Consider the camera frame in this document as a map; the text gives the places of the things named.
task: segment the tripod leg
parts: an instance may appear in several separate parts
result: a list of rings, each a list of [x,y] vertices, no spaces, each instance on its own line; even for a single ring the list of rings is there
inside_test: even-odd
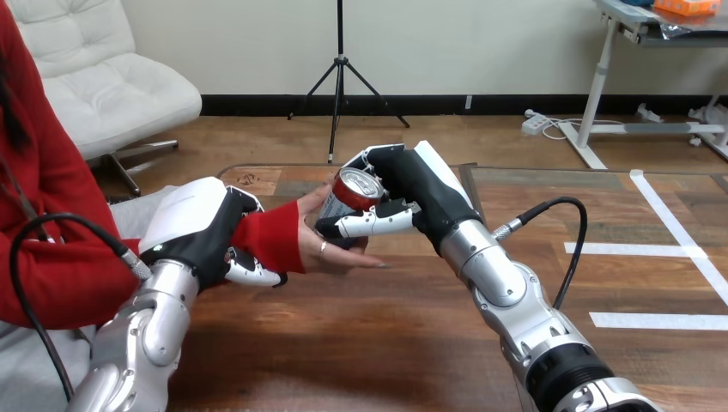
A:
[[[331,67],[324,73],[324,75],[321,77],[321,79],[318,81],[318,83],[316,83],[316,85],[313,86],[313,88],[311,89],[311,91],[308,92],[308,94],[306,95],[306,97],[303,98],[303,101],[300,103],[300,106],[298,106],[298,109],[296,109],[295,111],[291,112],[288,115],[288,120],[290,120],[291,118],[293,118],[293,116],[295,116],[295,113],[296,112],[301,112],[303,110],[303,108],[306,107],[306,103],[308,102],[308,98],[311,97],[311,95],[313,94],[313,92],[315,92],[319,88],[319,86],[321,86],[321,83],[323,83],[324,80],[326,80],[326,77],[328,77],[331,74],[331,72],[334,71],[334,68],[336,68],[336,67],[337,67],[337,62],[334,62],[334,64],[332,64]]]
[[[339,65],[337,70],[337,94],[334,98],[334,118],[331,120],[331,140],[329,141],[329,164],[334,161],[334,138],[337,135],[337,126],[339,123],[339,106],[341,105],[342,96],[342,79],[343,65]]]
[[[341,66],[340,66],[341,67],[341,72],[342,72],[342,74],[341,74],[341,82],[340,82],[340,85],[337,88],[337,94],[339,95],[339,115],[338,115],[338,118],[337,118],[337,129],[339,128],[339,122],[341,121],[341,116],[343,114],[343,108],[347,106],[346,94],[343,91],[343,78],[344,78],[344,76],[346,74],[346,70],[343,69],[343,65],[344,64],[341,64]]]
[[[409,123],[407,123],[407,120],[404,120],[404,118],[402,118],[402,116],[400,116],[400,115],[396,114],[396,113],[395,113],[395,112],[394,112],[394,111],[393,111],[393,110],[391,109],[391,107],[389,107],[389,103],[387,103],[386,99],[385,99],[384,97],[382,97],[382,95],[381,95],[381,94],[379,94],[379,92],[377,92],[377,90],[376,90],[376,89],[374,89],[374,87],[373,87],[373,86],[372,86],[371,84],[369,84],[369,82],[367,82],[367,80],[366,80],[366,79],[364,79],[364,77],[362,77],[362,76],[361,76],[361,75],[359,74],[359,72],[358,72],[358,71],[356,71],[356,69],[354,68],[354,66],[352,66],[352,65],[351,65],[351,63],[347,62],[347,63],[346,63],[346,67],[348,67],[348,68],[349,68],[349,70],[351,70],[351,72],[352,72],[352,73],[354,73],[354,75],[355,75],[355,76],[359,77],[359,80],[361,80],[361,82],[362,82],[362,83],[364,83],[364,86],[367,86],[367,87],[369,88],[369,90],[371,90],[371,91],[372,91],[372,93],[374,93],[374,95],[375,95],[375,96],[377,96],[377,97],[379,98],[379,101],[381,101],[382,103],[384,103],[384,105],[385,105],[385,109],[386,109],[386,110],[387,110],[387,111],[389,112],[389,114],[391,114],[392,116],[395,116],[395,117],[397,117],[397,118],[399,119],[399,121],[400,121],[400,122],[402,122],[402,124],[404,124],[404,127],[406,127],[406,128],[409,128],[409,127],[410,127],[410,124],[409,124]]]

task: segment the gray pants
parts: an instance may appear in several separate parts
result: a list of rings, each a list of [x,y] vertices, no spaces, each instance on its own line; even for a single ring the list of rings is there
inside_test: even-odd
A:
[[[141,238],[174,188],[111,206],[122,239]],[[94,327],[82,329],[94,339]],[[74,386],[88,372],[90,345],[75,330],[49,330]],[[51,358],[35,330],[0,322],[0,412],[64,411],[67,403]]]

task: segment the aluminum can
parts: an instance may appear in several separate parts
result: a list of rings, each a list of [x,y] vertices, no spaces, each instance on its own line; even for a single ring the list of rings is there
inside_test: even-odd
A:
[[[369,210],[379,204],[384,194],[384,187],[374,176],[359,169],[344,167],[337,173],[331,194],[326,198],[318,218]],[[343,249],[349,249],[356,243],[356,238],[327,239],[327,241]]]

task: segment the robotic arm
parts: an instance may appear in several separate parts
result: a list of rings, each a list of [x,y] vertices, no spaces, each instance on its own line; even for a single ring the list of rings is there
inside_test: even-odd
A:
[[[230,247],[240,220],[259,211],[253,195],[214,178],[184,185],[162,201],[139,243],[149,266],[134,270],[141,287],[98,331],[90,372],[67,411],[167,408],[167,381],[177,369],[198,293],[223,277],[274,288],[287,280]]]
[[[442,158],[427,143],[375,146],[347,163],[382,179],[395,200],[322,219],[327,237],[393,233],[416,227],[468,288],[519,382],[541,412],[661,412],[617,377],[568,318],[543,298],[536,274],[512,261],[472,208]],[[503,239],[522,222],[499,229]]]

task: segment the can lid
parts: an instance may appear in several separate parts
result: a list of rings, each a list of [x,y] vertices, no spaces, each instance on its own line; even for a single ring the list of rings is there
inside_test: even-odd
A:
[[[345,167],[339,172],[339,178],[354,193],[368,197],[380,198],[385,189],[374,176],[352,167]]]

